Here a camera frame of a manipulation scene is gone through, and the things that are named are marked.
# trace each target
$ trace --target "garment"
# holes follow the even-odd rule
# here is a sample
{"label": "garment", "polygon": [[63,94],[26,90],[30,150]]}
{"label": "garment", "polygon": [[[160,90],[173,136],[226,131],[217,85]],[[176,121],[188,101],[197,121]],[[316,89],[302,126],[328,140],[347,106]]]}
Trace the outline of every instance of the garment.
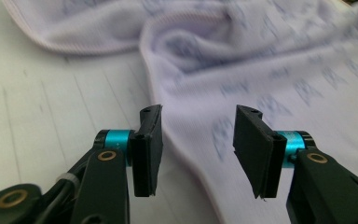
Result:
{"label": "garment", "polygon": [[293,170],[255,199],[232,147],[236,105],[273,130],[309,132],[358,175],[358,5],[328,1],[5,0],[34,42],[59,53],[139,47],[172,150],[224,223],[288,223]]}

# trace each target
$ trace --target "gold washer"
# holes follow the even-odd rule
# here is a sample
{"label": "gold washer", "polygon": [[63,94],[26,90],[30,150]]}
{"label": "gold washer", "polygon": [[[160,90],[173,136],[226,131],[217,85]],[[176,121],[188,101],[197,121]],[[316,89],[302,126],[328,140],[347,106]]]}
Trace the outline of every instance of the gold washer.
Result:
{"label": "gold washer", "polygon": [[327,163],[328,162],[328,159],[324,156],[322,156],[321,154],[318,154],[318,153],[309,153],[307,154],[307,157],[308,159],[314,161],[314,162],[318,162],[318,163]]}
{"label": "gold washer", "polygon": [[100,155],[98,155],[98,160],[100,160],[100,161],[110,161],[110,160],[114,159],[115,156],[116,156],[115,151],[105,151],[105,152],[101,152]]}
{"label": "gold washer", "polygon": [[[20,197],[13,202],[6,203],[5,200],[14,194],[20,194]],[[9,207],[16,206],[17,204],[22,203],[22,201],[24,201],[27,198],[27,195],[28,195],[28,191],[26,191],[25,189],[12,190],[11,192],[6,193],[4,196],[0,198],[0,208],[9,208]]]}

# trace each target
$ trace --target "patterned fabric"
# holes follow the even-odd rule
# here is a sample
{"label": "patterned fabric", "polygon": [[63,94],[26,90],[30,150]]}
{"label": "patterned fabric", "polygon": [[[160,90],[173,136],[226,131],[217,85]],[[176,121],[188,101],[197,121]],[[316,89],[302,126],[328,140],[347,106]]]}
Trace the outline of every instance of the patterned fabric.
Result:
{"label": "patterned fabric", "polygon": [[256,200],[232,147],[236,105],[273,130],[305,130],[358,174],[358,5],[328,1],[6,0],[46,49],[140,47],[166,144],[200,177],[224,223],[288,223],[293,171]]}

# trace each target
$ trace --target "brass screw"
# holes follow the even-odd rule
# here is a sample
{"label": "brass screw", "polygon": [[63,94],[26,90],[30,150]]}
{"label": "brass screw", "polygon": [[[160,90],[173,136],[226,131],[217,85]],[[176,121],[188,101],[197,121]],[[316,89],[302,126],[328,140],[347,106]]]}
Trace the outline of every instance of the brass screw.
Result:
{"label": "brass screw", "polygon": [[[14,201],[9,201],[9,197],[14,196],[17,197],[15,198]],[[22,203],[22,201],[24,201],[27,198],[28,192],[25,189],[15,189],[12,190],[9,193],[6,193],[4,196],[2,196],[0,198],[0,208],[9,208],[9,207],[13,207],[16,206],[19,203]]]}
{"label": "brass screw", "polygon": [[110,161],[110,160],[114,159],[115,156],[116,156],[115,151],[105,151],[105,152],[101,152],[100,155],[98,155],[98,160]]}
{"label": "brass screw", "polygon": [[314,161],[314,162],[318,162],[318,163],[327,163],[328,159],[326,157],[324,157],[321,154],[318,153],[309,153],[307,154],[308,159]]}

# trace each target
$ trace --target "blue ring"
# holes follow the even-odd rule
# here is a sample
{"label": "blue ring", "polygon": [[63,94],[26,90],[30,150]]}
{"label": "blue ring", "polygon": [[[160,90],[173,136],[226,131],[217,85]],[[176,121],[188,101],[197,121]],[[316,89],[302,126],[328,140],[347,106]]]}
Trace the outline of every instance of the blue ring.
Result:
{"label": "blue ring", "polygon": [[294,168],[295,165],[289,161],[296,159],[296,152],[305,149],[303,138],[298,132],[292,131],[277,131],[278,134],[283,135],[287,139],[286,150],[284,151],[284,158],[282,168]]}
{"label": "blue ring", "polygon": [[128,142],[130,130],[109,130],[106,134],[104,147],[112,147],[124,153],[127,166],[128,162]]}

